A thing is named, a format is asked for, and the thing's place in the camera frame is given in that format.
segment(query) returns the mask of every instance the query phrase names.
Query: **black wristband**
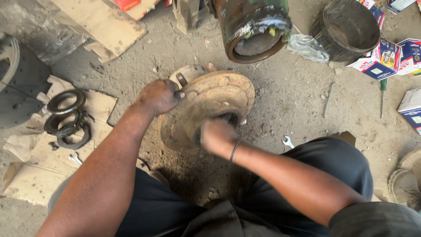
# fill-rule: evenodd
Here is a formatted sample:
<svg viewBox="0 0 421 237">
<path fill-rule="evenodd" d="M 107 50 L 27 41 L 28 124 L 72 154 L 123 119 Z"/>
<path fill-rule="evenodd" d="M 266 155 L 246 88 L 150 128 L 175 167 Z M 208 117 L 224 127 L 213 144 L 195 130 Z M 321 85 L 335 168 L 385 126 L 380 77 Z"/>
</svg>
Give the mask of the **black wristband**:
<svg viewBox="0 0 421 237">
<path fill-rule="evenodd" d="M 231 158 L 229 159 L 229 162 L 232 162 L 232 158 L 234 157 L 235 150 L 237 149 L 237 147 L 238 147 L 238 145 L 240 144 L 241 141 L 242 141 L 242 139 L 238 140 L 237 144 L 235 144 L 235 147 L 234 147 L 234 150 L 232 150 Z"/>
</svg>

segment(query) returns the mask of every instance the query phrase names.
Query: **forearm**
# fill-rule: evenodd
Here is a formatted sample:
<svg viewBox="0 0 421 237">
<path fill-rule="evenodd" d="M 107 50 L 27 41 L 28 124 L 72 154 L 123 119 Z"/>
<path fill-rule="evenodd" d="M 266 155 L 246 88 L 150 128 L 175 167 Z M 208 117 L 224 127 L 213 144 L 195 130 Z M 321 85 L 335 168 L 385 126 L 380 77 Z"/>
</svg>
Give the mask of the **forearm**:
<svg viewBox="0 0 421 237">
<path fill-rule="evenodd" d="M 229 159 L 231 152 L 232 149 L 227 149 L 222 155 Z M 233 162 L 265 179 L 294 208 L 324 226 L 341 209 L 367 202 L 330 174 L 282 155 L 240 145 Z"/>
<path fill-rule="evenodd" d="M 139 104 L 127 109 L 73 175 L 37 236 L 115 235 L 133 196 L 139 148 L 153 118 Z"/>
</svg>

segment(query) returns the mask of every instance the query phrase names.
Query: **concrete floor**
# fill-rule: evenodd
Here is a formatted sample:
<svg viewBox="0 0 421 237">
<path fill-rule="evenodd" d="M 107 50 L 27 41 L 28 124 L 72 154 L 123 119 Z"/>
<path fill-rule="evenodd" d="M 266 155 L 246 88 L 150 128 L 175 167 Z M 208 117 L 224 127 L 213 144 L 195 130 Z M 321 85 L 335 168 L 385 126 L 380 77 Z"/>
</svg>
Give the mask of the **concrete floor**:
<svg viewBox="0 0 421 237">
<path fill-rule="evenodd" d="M 294 24 L 308 34 L 316 15 L 327 2 L 290 1 Z M 397 16 L 386 11 L 382 35 L 392 42 L 420 39 L 420 23 L 421 14 L 415 4 Z M 245 74 L 260 92 L 261 97 L 256 99 L 247 124 L 239 130 L 248 143 L 257 147 L 282 153 L 285 146 L 281 141 L 285 134 L 292 138 L 294 145 L 299 145 L 304 143 L 304 137 L 314 139 L 350 131 L 357 138 L 356 147 L 370 162 L 374 188 L 383 191 L 386 197 L 389 175 L 407 152 L 419 147 L 420 136 L 396 111 L 405 91 L 421 87 L 419 77 L 389 79 L 385 117 L 380 119 L 379 83 L 356 69 L 346 68 L 345 64 L 336 63 L 344 72 L 335 75 L 327 64 L 303 60 L 286 49 L 259 65 L 236 64 L 224 54 L 216 19 L 207 16 L 195 32 L 183 35 L 175 27 L 172 8 L 163 8 L 163 4 L 157 5 L 139 24 L 149 33 L 121 57 L 104 64 L 105 76 L 91 68 L 90 63 L 101 63 L 93 52 L 83 48 L 52 66 L 55 76 L 72 82 L 77 88 L 98 90 L 119 99 L 110 116 L 110 125 L 118 122 L 147 83 L 168 78 L 184 65 L 204 65 L 211 61 L 219 69 L 232 67 Z M 159 70 L 154 73 L 152 69 L 156 66 Z M 336 85 L 328 117 L 324 119 L 325 101 L 320 96 L 327 96 L 333 81 Z M 273 133 L 263 135 L 264 125 Z M 0 147 L 10 135 L 28 132 L 22 127 L 2 131 Z M 207 202 L 209 187 L 217 188 L 221 197 L 233 199 L 239 189 L 233 183 L 247 179 L 247 172 L 218 157 L 202 151 L 179 153 L 166 148 L 158 137 L 157 121 L 147 131 L 139 156 L 152 169 L 162 171 L 176 193 L 200 205 Z M 9 151 L 0 149 L 0 175 L 4 175 L 9 162 L 17 160 Z M 45 207 L 3 197 L 0 199 L 0 236 L 33 236 L 47 214 Z"/>
</svg>

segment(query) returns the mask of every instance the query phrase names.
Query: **screwdriver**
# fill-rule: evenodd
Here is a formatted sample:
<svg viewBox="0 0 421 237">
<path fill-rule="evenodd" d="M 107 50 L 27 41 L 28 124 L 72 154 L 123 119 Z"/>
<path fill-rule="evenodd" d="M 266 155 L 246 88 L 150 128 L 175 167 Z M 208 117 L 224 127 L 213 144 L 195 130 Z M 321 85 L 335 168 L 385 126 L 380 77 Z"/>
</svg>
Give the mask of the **screwdriver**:
<svg viewBox="0 0 421 237">
<path fill-rule="evenodd" d="M 384 112 L 384 92 L 386 91 L 387 78 L 380 81 L 380 90 L 381 90 L 381 118 L 383 118 Z"/>
</svg>

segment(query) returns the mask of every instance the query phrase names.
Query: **plastic bag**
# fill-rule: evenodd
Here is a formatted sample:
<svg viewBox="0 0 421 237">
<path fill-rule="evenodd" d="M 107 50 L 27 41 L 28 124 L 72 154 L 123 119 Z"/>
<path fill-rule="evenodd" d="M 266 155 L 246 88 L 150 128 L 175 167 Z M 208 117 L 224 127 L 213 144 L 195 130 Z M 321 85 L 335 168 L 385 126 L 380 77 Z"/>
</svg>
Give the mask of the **plastic bag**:
<svg viewBox="0 0 421 237">
<path fill-rule="evenodd" d="M 303 58 L 310 59 L 314 62 L 325 63 L 329 61 L 329 54 L 310 35 L 291 35 L 287 49 L 291 50 L 293 54 L 299 54 Z"/>
</svg>

